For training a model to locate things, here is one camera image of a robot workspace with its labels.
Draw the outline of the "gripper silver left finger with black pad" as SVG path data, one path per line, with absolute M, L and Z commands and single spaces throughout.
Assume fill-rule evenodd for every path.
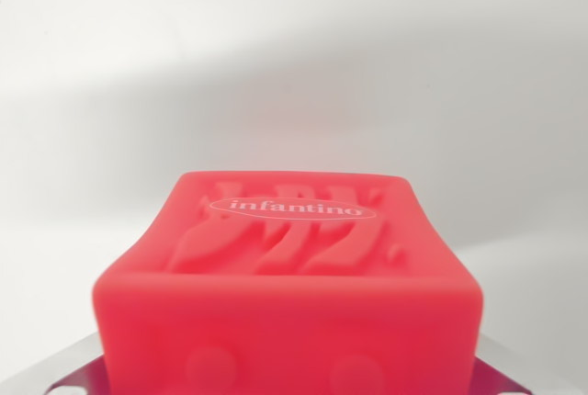
M 110 394 L 98 334 L 90 334 L 35 365 L 32 384 L 29 394 L 48 394 L 65 386 L 81 388 L 86 394 Z

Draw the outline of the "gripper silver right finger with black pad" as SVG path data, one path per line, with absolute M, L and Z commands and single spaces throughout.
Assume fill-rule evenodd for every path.
M 478 352 L 474 394 L 579 394 L 580 390 L 544 368 L 512 354 Z

